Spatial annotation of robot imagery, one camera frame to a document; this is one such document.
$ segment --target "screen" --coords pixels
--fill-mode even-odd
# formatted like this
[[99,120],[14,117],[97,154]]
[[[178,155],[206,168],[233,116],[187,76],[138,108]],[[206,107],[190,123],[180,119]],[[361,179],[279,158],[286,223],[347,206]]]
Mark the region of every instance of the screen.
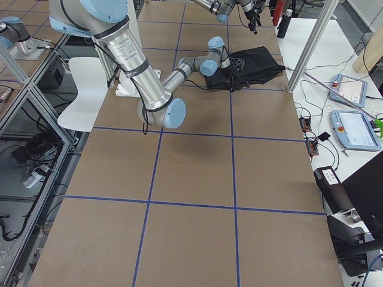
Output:
[[338,93],[353,103],[361,102],[364,82],[341,76]]
[[340,112],[339,116],[351,145],[375,146],[373,135],[361,114]]
[[343,182],[345,191],[375,239],[383,239],[383,152]]

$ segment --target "light blue joint cap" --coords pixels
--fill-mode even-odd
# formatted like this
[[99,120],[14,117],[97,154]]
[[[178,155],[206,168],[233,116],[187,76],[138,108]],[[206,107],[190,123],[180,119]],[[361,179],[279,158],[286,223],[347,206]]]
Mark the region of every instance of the light blue joint cap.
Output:
[[183,100],[175,98],[168,106],[165,114],[165,127],[176,129],[185,120],[186,105]]
[[218,64],[213,60],[204,60],[199,68],[201,74],[207,77],[213,76],[217,69]]
[[3,19],[0,19],[1,22],[4,24],[22,24],[23,22],[20,20],[20,18],[16,16],[8,16],[4,17]]
[[92,37],[92,33],[90,33],[89,31],[81,30],[77,27],[73,27],[68,24],[62,23],[52,17],[49,17],[49,20],[50,20],[50,26],[52,26],[54,30],[60,33],[69,34],[72,36],[85,37],[85,38]]
[[10,48],[12,48],[13,47],[13,43],[10,41],[10,40],[8,40],[8,39],[6,39],[6,38],[4,38],[4,37],[0,37],[0,43],[4,46],[4,48],[6,48],[7,50],[9,50]]
[[229,16],[228,15],[225,15],[225,14],[219,14],[217,15],[217,20],[218,22],[221,22],[221,23],[226,23],[229,19]]
[[178,61],[178,66],[180,65],[180,64],[182,64],[182,61],[185,59],[186,57],[183,57],[182,59],[180,59],[180,61]]
[[80,0],[84,8],[97,19],[118,23],[127,14],[127,0]]
[[211,38],[208,42],[209,49],[221,48],[224,45],[225,45],[224,41],[219,36],[215,36],[215,37]]

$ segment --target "white label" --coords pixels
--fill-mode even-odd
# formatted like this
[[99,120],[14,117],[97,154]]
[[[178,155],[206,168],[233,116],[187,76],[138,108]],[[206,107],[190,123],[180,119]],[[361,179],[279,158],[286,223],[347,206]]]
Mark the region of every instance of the white label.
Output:
[[327,179],[327,182],[332,185],[332,184],[337,184],[338,180],[336,179],[334,173],[332,172],[331,169],[324,169],[322,170],[324,177]]
[[119,63],[130,60],[138,55],[137,49],[131,39],[126,38],[113,45],[114,55]]

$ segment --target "red bottle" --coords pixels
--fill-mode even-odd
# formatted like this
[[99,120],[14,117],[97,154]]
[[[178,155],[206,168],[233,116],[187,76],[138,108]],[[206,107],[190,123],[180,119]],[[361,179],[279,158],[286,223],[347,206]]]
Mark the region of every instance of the red bottle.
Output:
[[275,11],[273,14],[273,25],[274,27],[278,25],[279,18],[281,18],[283,7],[285,5],[285,0],[278,0],[275,6]]

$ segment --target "tablet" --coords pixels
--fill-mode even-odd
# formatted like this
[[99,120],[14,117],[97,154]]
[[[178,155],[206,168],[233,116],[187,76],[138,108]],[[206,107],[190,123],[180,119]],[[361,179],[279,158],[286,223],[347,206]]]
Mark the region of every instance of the tablet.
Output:
[[[367,82],[353,77],[345,76],[338,74],[334,79],[334,82],[337,82],[337,86],[332,86],[333,90],[336,90],[344,98],[348,99],[350,102],[354,103],[355,106],[359,108],[364,107],[364,102],[366,100],[367,93]],[[338,95],[329,92],[329,97],[331,100],[336,102],[347,103],[342,100]]]
[[331,122],[345,149],[380,151],[382,146],[367,117],[360,112],[332,111]]

